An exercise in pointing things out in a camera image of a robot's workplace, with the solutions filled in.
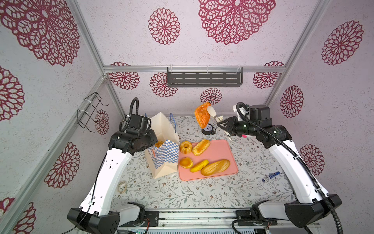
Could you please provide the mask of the brown croissant bread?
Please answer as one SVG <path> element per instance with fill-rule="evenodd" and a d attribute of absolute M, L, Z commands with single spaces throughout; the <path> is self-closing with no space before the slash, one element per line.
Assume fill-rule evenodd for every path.
<path fill-rule="evenodd" d="M 207 111 L 207 108 L 211 106 L 209 102 L 205 102 L 204 104 L 200 105 L 195 109 L 195 118 L 200 126 L 201 129 L 206 128 L 207 124 L 210 120 L 210 114 Z"/>

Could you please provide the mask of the yellow ring donut bread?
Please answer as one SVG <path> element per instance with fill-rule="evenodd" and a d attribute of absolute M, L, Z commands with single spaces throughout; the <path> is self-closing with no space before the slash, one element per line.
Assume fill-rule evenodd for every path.
<path fill-rule="evenodd" d="M 160 147 L 162 147 L 163 144 L 164 144 L 163 141 L 159 141 L 159 142 L 157 142 L 154 146 L 155 146 L 157 149 L 159 149 Z"/>

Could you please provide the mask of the blue checkered paper bag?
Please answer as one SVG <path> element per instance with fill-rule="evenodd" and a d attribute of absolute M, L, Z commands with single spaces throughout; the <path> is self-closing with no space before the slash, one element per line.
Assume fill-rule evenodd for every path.
<path fill-rule="evenodd" d="M 164 142 L 159 149 L 152 146 L 145 151 L 152 176 L 154 179 L 158 179 L 177 172 L 180 141 L 173 114 L 166 117 L 160 112 L 153 116 L 151 120 L 151 129 L 157 136 L 157 142 Z"/>

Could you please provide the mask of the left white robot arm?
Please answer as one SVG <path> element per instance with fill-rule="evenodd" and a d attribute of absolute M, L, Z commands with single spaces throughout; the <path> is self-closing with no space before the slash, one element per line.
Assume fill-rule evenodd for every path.
<path fill-rule="evenodd" d="M 151 125 L 151 119 L 132 114 L 125 126 L 112 135 L 90 192 L 78 208 L 70 209 L 67 214 L 67 219 L 76 228 L 91 234 L 114 234 L 124 224 L 144 223 L 144 205 L 129 202 L 121 210 L 111 211 L 111 202 L 134 153 L 157 143 Z"/>

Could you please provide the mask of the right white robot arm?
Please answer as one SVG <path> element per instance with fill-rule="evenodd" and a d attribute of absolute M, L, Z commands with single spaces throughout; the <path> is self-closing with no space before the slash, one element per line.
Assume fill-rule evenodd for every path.
<path fill-rule="evenodd" d="M 337 232 L 342 234 L 343 227 L 336 212 L 342 200 L 338 195 L 330 194 L 318 182 L 296 149 L 286 128 L 282 125 L 273 125 L 270 108 L 266 105 L 250 106 L 239 102 L 233 109 L 236 116 L 225 120 L 217 116 L 212 106 L 207 108 L 207 112 L 227 136 L 253 136 L 262 143 L 280 164 L 296 197 L 291 202 L 256 203 L 250 209 L 250 217 L 242 218 L 239 222 L 267 224 L 287 220 L 296 227 L 310 232 L 309 224 L 332 215 Z"/>

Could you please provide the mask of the small bundt cake bread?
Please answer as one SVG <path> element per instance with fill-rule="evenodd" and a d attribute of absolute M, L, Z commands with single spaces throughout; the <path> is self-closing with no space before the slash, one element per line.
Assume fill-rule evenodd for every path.
<path fill-rule="evenodd" d="M 180 144 L 179 150 L 182 154 L 185 154 L 185 155 L 190 154 L 193 150 L 192 143 L 189 141 L 183 141 Z"/>

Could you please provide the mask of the long baguette bread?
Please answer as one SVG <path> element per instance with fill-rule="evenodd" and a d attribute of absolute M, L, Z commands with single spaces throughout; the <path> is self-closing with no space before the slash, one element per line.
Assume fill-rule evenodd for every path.
<path fill-rule="evenodd" d="M 213 174 L 221 173 L 230 166 L 229 160 L 220 160 L 211 163 L 201 170 L 201 174 L 204 176 L 211 176 Z"/>

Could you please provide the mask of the yellow twisted bread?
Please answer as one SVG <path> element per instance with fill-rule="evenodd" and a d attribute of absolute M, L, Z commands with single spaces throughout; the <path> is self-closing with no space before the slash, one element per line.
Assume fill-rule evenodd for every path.
<path fill-rule="evenodd" d="M 194 165 L 193 167 L 191 167 L 190 171 L 192 173 L 198 172 L 198 171 L 202 170 L 204 167 L 206 167 L 208 164 L 209 164 L 209 161 L 208 160 L 204 160 L 204 161 L 202 161 L 202 162 Z"/>

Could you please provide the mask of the round yellow tart bread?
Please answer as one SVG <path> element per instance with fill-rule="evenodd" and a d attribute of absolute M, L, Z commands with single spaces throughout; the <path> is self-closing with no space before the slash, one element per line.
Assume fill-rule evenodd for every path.
<path fill-rule="evenodd" d="M 186 158 L 183 158 L 179 161 L 179 165 L 182 168 L 189 169 L 193 166 L 193 161 L 192 161 L 192 159 L 186 157 Z"/>

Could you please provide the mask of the black alarm clock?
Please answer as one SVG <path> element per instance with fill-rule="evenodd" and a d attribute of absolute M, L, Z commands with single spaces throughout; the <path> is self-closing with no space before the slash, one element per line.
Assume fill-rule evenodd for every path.
<path fill-rule="evenodd" d="M 207 136 L 216 134 L 216 128 L 209 123 L 201 131 L 204 135 L 207 135 Z"/>

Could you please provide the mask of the pink plastic tray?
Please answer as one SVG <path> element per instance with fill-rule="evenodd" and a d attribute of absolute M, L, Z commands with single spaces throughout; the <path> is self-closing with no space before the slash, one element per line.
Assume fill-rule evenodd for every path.
<path fill-rule="evenodd" d="M 211 140 L 210 146 L 199 156 L 180 152 L 179 161 L 184 162 L 178 164 L 183 181 L 234 175 L 239 171 L 229 143 L 224 139 Z"/>

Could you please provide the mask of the beige rubber band loop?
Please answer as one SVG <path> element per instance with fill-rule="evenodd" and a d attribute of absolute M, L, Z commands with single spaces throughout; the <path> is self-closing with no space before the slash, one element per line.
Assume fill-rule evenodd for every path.
<path fill-rule="evenodd" d="M 126 181 L 120 181 L 118 186 L 117 186 L 117 191 L 119 194 L 123 194 L 127 191 L 127 182 Z"/>

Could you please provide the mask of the blue marker pen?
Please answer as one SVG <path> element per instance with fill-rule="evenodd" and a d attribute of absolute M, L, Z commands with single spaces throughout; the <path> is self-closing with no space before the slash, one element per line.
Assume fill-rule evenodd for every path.
<path fill-rule="evenodd" d="M 268 175 L 266 175 L 263 179 L 262 179 L 262 182 L 267 182 L 273 178 L 275 178 L 276 176 L 280 175 L 280 172 L 277 171 L 277 172 L 274 172 L 274 173 L 269 173 Z"/>

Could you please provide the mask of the grey wall shelf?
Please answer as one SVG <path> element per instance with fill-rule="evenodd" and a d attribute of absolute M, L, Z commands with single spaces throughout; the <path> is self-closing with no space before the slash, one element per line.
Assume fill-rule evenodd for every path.
<path fill-rule="evenodd" d="M 243 84 L 242 71 L 178 72 L 167 68 L 167 83 L 172 88 L 236 88 Z"/>

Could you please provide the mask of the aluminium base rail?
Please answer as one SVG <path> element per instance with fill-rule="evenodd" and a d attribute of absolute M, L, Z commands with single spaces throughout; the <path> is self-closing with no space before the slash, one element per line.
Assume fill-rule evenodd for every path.
<path fill-rule="evenodd" d="M 140 226 L 125 224 L 120 234 L 306 234 L 287 220 L 250 222 L 248 208 L 146 209 Z"/>

